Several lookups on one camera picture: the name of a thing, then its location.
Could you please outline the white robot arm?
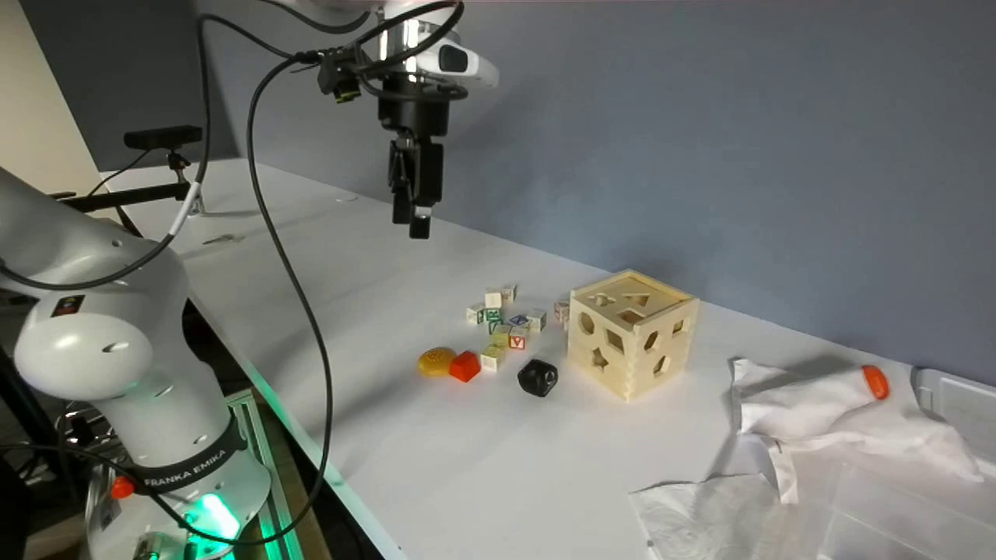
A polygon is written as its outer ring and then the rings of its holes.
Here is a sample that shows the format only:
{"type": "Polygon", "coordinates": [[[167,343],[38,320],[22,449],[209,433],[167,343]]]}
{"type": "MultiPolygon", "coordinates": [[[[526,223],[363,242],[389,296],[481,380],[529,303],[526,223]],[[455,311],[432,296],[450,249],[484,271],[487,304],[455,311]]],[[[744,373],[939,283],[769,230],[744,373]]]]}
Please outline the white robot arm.
{"type": "MultiPolygon", "coordinates": [[[[419,241],[441,199],[450,106],[498,79],[457,44],[460,13],[460,0],[382,0],[376,54],[348,44],[308,57],[328,92],[380,100],[397,134],[393,217],[419,241]]],[[[184,338],[187,274],[171,242],[93,222],[13,174],[0,178],[0,222],[4,286],[36,298],[13,363],[27,385],[102,410],[128,451],[119,472],[133,495],[90,534],[96,558],[219,560],[244,548],[272,472],[184,338]]]]}

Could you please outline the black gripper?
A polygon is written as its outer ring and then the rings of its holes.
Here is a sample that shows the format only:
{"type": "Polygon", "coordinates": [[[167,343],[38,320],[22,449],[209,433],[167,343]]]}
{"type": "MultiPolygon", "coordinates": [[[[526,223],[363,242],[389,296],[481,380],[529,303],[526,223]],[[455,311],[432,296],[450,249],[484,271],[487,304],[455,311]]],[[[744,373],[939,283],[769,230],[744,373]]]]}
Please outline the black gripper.
{"type": "Polygon", "coordinates": [[[397,92],[380,103],[380,124],[393,131],[393,223],[407,223],[411,241],[430,241],[432,206],[441,199],[450,103],[437,92],[397,92]]]}

